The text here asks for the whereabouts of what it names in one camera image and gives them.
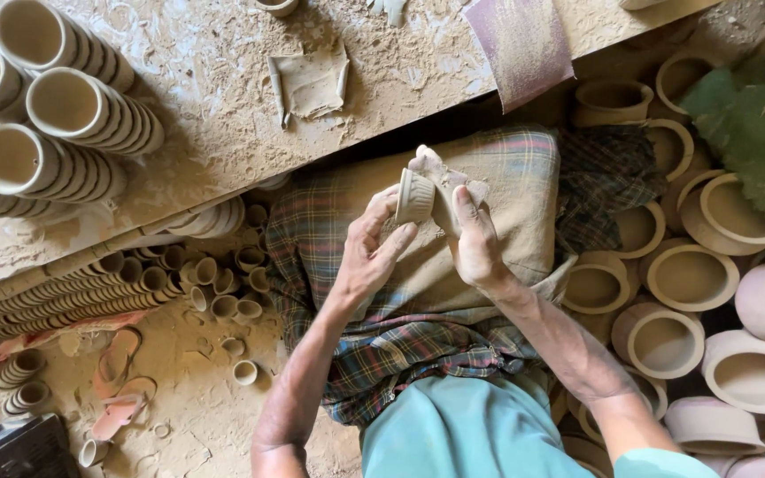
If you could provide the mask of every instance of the flip-flop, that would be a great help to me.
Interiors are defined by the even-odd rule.
[[[136,328],[117,330],[112,342],[100,355],[100,363],[93,374],[93,391],[101,400],[119,394],[128,378],[128,367],[143,342]]]
[[[102,400],[107,407],[93,424],[93,438],[111,440],[119,429],[138,418],[143,407],[155,397],[157,389],[152,378],[135,377],[122,386],[120,395]]]

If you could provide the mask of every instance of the teal shirt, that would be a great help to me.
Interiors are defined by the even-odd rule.
[[[430,377],[406,387],[362,436],[365,478],[592,478],[563,452],[544,389],[526,377]],[[673,451],[618,459],[615,478],[718,478]]]

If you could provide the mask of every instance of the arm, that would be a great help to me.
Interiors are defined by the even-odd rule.
[[[383,222],[394,212],[397,191],[393,186],[378,193],[350,225],[332,290],[264,403],[252,436],[253,476],[308,476],[304,448],[338,339],[359,304],[385,284],[417,234],[416,225],[404,224],[383,245],[378,242]]]
[[[613,463],[635,448],[680,451],[653,419],[633,379],[613,356],[503,264],[489,213],[474,206],[464,186],[457,187],[453,194],[462,237],[449,244],[462,280],[497,305],[568,392],[589,408]]]

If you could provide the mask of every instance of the hand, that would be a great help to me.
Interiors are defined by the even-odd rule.
[[[398,257],[418,234],[415,223],[403,224],[379,244],[383,223],[397,209],[399,188],[393,185],[375,194],[365,213],[347,229],[344,255],[331,294],[341,294],[353,306],[358,307],[385,285]]]
[[[503,263],[495,225],[489,212],[477,208],[463,185],[453,190],[453,207],[462,226],[459,242],[448,240],[453,264],[466,284],[485,293],[512,274]]]

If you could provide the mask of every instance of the wooden workbench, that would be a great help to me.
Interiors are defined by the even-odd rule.
[[[129,94],[168,136],[155,154],[123,160],[130,185],[117,201],[46,224],[0,220],[0,279],[100,253],[101,242],[145,225],[152,233],[171,214],[495,89],[460,0],[409,0],[399,29],[363,0],[301,2],[275,19],[246,0],[49,0],[122,50],[139,76]],[[716,2],[669,0],[632,14],[603,0],[554,0],[573,58]],[[265,56],[335,37],[351,60],[344,109],[282,130]]]

